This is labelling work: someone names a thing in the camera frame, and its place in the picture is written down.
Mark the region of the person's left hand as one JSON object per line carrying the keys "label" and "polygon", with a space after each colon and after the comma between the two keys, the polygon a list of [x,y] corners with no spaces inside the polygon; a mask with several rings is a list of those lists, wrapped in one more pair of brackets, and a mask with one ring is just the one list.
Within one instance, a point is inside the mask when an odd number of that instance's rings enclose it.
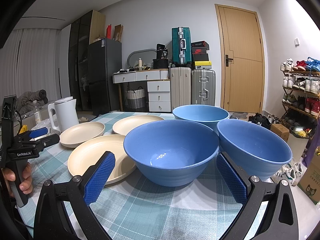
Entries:
{"label": "person's left hand", "polygon": [[[7,188],[8,188],[8,191],[9,191],[9,194],[11,197],[14,197],[14,194],[11,190],[11,187],[10,187],[10,184],[9,182],[12,181],[14,182],[15,181],[15,174],[14,172],[9,169],[9,168],[3,168],[2,169],[2,173],[3,173],[3,176],[4,176],[4,179],[5,179],[5,182],[6,182],[6,185],[7,185]],[[27,163],[25,169],[23,170],[23,173],[22,173],[22,177],[23,177],[23,181],[21,182],[21,184],[19,185],[20,187],[20,190],[25,194],[25,195],[28,195],[30,193],[32,193],[33,191],[33,185],[32,185],[32,176],[31,176],[31,165],[30,163]]]}

